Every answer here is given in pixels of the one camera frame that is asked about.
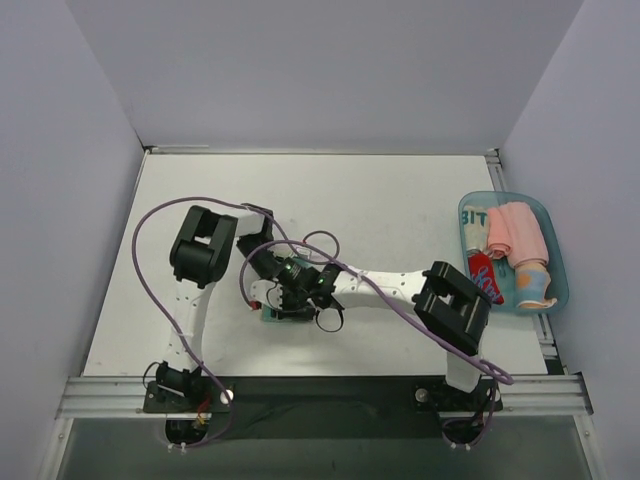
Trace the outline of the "yellow teal towel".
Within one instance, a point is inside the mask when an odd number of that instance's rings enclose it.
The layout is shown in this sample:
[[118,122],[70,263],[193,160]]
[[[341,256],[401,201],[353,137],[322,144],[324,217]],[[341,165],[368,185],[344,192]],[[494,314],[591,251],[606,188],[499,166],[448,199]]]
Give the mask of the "yellow teal towel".
[[312,322],[315,308],[310,303],[296,304],[295,297],[278,282],[267,289],[267,303],[261,307],[261,320],[271,323]]

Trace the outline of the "red blue patterned towel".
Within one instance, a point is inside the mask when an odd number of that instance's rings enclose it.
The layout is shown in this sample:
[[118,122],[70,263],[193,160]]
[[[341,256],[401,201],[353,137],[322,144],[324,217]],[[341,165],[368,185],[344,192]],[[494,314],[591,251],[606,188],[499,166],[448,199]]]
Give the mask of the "red blue patterned towel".
[[468,257],[468,265],[473,283],[483,290],[493,304],[502,305],[504,297],[499,289],[491,259],[482,252]]

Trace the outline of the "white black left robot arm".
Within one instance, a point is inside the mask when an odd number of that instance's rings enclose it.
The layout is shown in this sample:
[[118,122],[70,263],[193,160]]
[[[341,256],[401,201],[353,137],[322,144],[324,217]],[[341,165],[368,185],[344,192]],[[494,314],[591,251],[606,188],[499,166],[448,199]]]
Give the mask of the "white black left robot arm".
[[273,225],[273,212],[252,204],[232,215],[202,206],[187,211],[169,254],[177,291],[172,331],[156,371],[159,392],[177,410],[195,409],[211,388],[201,367],[203,333],[214,287],[228,269],[232,250],[247,256],[272,241]]

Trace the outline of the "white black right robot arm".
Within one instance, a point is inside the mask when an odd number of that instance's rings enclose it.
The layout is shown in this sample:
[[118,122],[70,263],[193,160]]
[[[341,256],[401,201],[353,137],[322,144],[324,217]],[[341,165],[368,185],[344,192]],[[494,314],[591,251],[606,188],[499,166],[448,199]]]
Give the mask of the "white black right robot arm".
[[452,265],[436,261],[424,271],[375,272],[329,263],[322,269],[286,260],[275,277],[270,307],[287,312],[373,308],[418,318],[447,351],[443,396],[463,410],[479,398],[480,350],[492,301]]

